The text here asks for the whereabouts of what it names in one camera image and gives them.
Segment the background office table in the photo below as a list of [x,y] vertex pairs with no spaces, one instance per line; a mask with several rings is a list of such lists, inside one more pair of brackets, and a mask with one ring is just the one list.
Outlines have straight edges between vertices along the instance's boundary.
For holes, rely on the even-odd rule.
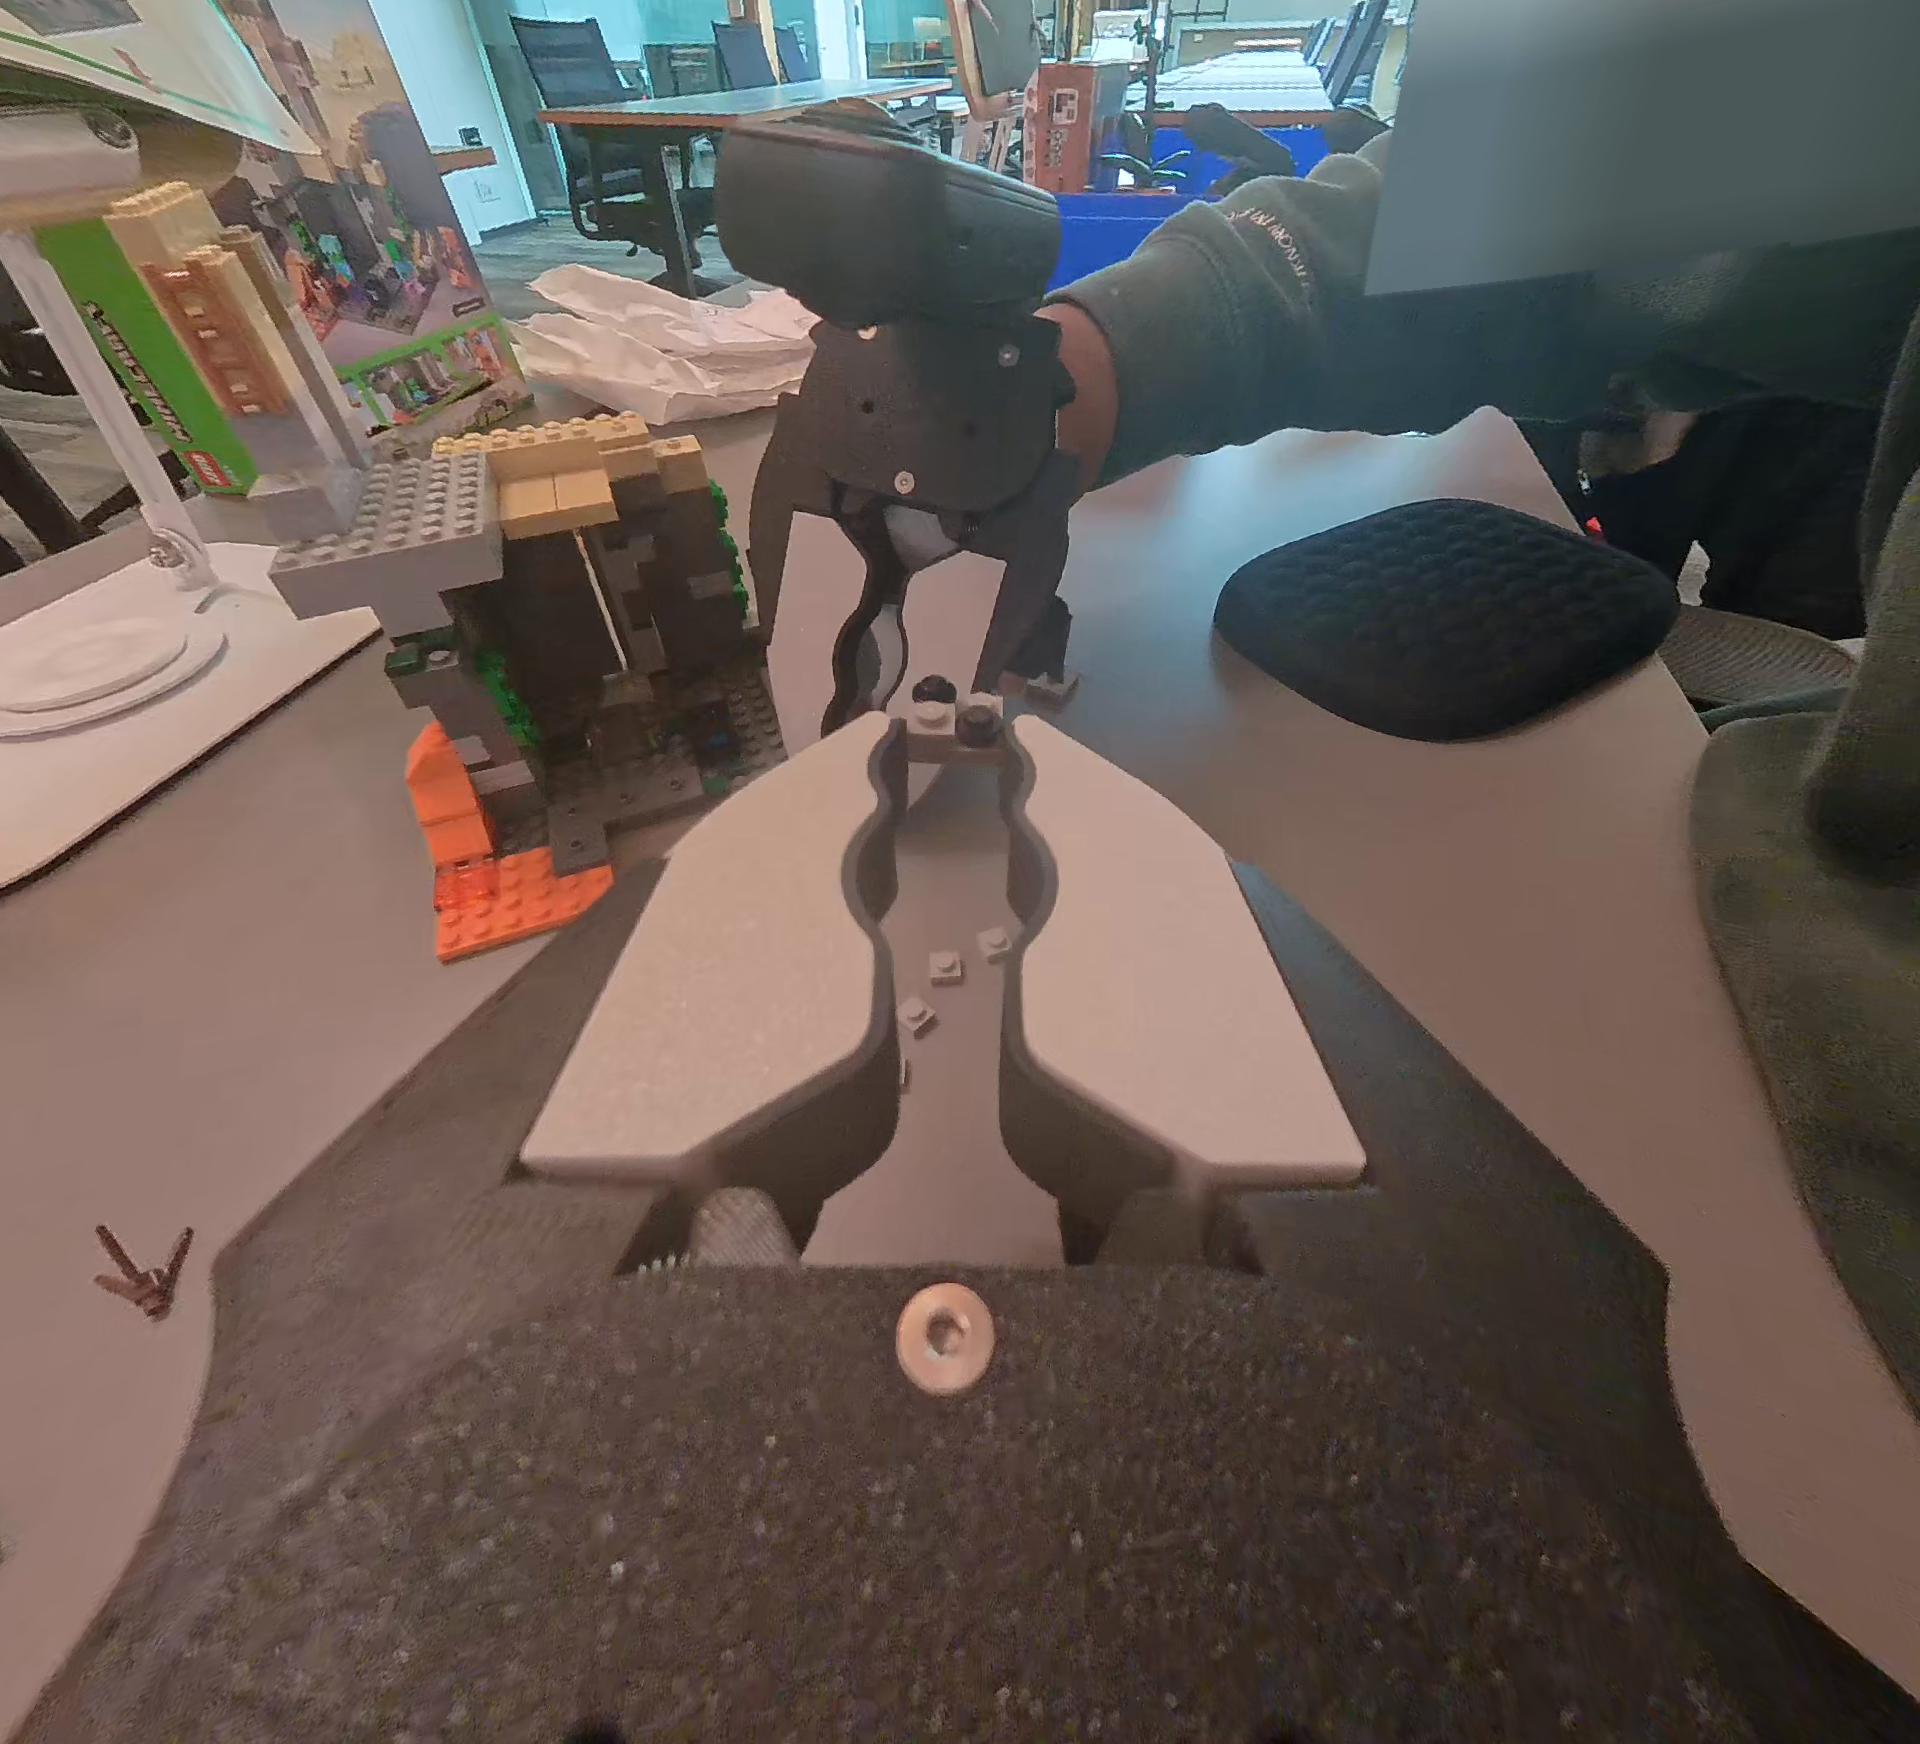
[[545,129],[577,130],[666,130],[666,134],[713,134],[753,122],[783,122],[798,111],[874,101],[874,106],[910,106],[956,93],[946,75],[907,75],[907,77],[811,77],[785,83],[746,93],[713,93],[696,98],[629,98],[629,101],[593,101],[593,106],[552,106],[540,109],[538,122]]

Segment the white booklet stand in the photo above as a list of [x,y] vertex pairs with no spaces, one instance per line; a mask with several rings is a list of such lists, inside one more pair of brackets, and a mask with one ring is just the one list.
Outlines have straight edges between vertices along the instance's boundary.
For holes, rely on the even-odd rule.
[[98,223],[109,202],[130,197],[138,183],[138,134],[118,113],[2,106],[2,267],[138,494],[152,532],[146,559],[174,590],[143,616],[47,626],[31,648],[7,652],[7,739],[122,718],[197,678],[227,643],[221,628],[201,622],[221,591],[202,536],[38,244],[38,231],[56,223]]

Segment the green lego set box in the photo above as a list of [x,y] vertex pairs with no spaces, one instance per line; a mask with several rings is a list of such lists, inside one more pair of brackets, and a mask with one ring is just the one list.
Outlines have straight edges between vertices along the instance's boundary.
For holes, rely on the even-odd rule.
[[[234,169],[212,187],[210,207],[266,253],[295,319],[334,374],[366,462],[419,457],[438,438],[519,411],[527,381],[374,3],[217,3],[316,155],[201,123],[239,143]],[[128,113],[197,123],[47,83]]]

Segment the black office chair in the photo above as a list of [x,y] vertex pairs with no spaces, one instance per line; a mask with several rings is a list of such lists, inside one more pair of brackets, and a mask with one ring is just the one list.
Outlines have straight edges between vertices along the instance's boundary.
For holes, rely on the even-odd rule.
[[801,27],[776,27],[771,35],[755,23],[713,23],[710,29],[723,86],[734,93],[822,83]]
[[[510,21],[516,50],[540,93],[540,111],[625,106],[625,86],[595,21]],[[545,123],[562,158],[570,220],[584,241],[651,253],[657,289],[700,295],[696,238],[713,220],[710,187],[695,183],[695,141],[653,129]]]

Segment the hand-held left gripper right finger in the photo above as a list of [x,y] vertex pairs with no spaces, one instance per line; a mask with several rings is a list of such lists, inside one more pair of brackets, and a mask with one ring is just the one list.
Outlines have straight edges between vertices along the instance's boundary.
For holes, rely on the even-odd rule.
[[1098,1250],[1138,1199],[1206,1226],[1247,1194],[1348,1194],[1367,1156],[1231,855],[1046,721],[1009,725],[998,1133]]

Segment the large brown lego twig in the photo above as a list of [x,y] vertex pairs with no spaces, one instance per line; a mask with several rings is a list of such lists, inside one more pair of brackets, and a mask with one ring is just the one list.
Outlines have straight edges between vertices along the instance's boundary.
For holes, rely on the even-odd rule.
[[184,1263],[192,1250],[192,1226],[179,1230],[171,1252],[158,1266],[134,1263],[109,1223],[98,1223],[94,1237],[115,1269],[98,1272],[91,1284],[109,1296],[130,1301],[146,1323],[167,1323],[176,1307]]

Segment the small grey lego plate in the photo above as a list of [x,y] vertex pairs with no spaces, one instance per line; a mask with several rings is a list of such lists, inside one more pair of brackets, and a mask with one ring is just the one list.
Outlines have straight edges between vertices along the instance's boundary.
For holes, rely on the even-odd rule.
[[901,698],[913,764],[998,764],[1010,757],[1009,699],[998,686],[961,689],[946,673],[924,673]]

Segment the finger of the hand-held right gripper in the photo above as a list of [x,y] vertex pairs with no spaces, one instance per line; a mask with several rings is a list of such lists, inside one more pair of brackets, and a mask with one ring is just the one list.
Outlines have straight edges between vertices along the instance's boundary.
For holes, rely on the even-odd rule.
[[987,622],[973,661],[969,695],[1021,689],[1031,678],[1026,639],[1042,618],[1042,576],[1025,559],[973,553],[990,586]]
[[867,557],[867,578],[830,652],[830,695],[822,737],[874,709],[888,714],[907,671],[903,600],[910,569],[901,557]]

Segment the blue storage bin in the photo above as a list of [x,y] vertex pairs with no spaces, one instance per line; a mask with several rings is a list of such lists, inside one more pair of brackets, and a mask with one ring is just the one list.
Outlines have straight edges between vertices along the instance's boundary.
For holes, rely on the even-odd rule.
[[1124,262],[1163,220],[1199,202],[1224,202],[1257,174],[1308,174],[1329,158],[1321,123],[1254,123],[1227,111],[1206,119],[1199,109],[1173,111],[1173,123],[1155,134],[1150,169],[1162,183],[1085,191],[1059,197],[1059,259],[1051,290]]

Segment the cluster of grey lego tiles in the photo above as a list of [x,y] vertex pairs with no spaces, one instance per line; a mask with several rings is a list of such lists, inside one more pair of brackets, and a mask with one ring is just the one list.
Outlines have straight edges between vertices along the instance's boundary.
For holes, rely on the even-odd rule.
[[1009,963],[1017,931],[1005,923],[978,930],[973,943],[935,943],[907,959],[907,985],[901,988],[895,1020],[907,1039],[929,1037],[951,1007],[951,993],[983,985],[998,965]]

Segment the orange cardboard box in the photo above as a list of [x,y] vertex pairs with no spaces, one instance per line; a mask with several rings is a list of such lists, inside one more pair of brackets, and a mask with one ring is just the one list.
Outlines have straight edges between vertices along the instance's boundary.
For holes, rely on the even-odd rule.
[[1109,194],[1124,158],[1130,61],[1042,59],[1025,93],[1021,175],[1053,197]]

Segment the lego cave build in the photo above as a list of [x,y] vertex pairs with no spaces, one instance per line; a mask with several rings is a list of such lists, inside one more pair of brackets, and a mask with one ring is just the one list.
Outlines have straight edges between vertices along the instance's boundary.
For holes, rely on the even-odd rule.
[[348,381],[295,259],[192,183],[38,231],[73,310],[179,457],[202,541],[269,548],[305,622],[370,611],[424,709],[407,793],[434,951],[552,931],[613,886],[619,831],[783,757],[729,504],[695,434],[637,411],[512,421],[494,319]]

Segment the white flat board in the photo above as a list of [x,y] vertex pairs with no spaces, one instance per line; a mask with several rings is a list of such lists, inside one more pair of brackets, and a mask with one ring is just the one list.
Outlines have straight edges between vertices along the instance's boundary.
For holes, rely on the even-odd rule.
[[[370,610],[299,618],[273,586],[269,546],[217,543],[212,565],[221,591],[201,622],[221,628],[227,643],[197,678],[101,722],[2,737],[2,886],[59,865],[375,639]],[[31,648],[47,626],[118,622],[171,595],[146,532],[109,532],[2,578],[2,654]]]

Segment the black mesh wrist rest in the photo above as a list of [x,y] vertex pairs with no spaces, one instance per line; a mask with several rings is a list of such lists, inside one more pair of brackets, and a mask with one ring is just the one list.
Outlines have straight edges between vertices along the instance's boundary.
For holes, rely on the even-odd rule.
[[1631,673],[1680,611],[1658,569],[1486,500],[1413,500],[1242,564],[1217,639],[1331,718],[1480,742]]

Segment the white plastic bag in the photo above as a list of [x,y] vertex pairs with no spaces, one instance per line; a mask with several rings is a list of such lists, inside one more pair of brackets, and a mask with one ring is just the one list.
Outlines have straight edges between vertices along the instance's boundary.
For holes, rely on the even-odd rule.
[[696,301],[589,264],[532,278],[543,310],[510,324],[527,381],[651,426],[771,410],[801,387],[817,316],[778,289],[738,282]]

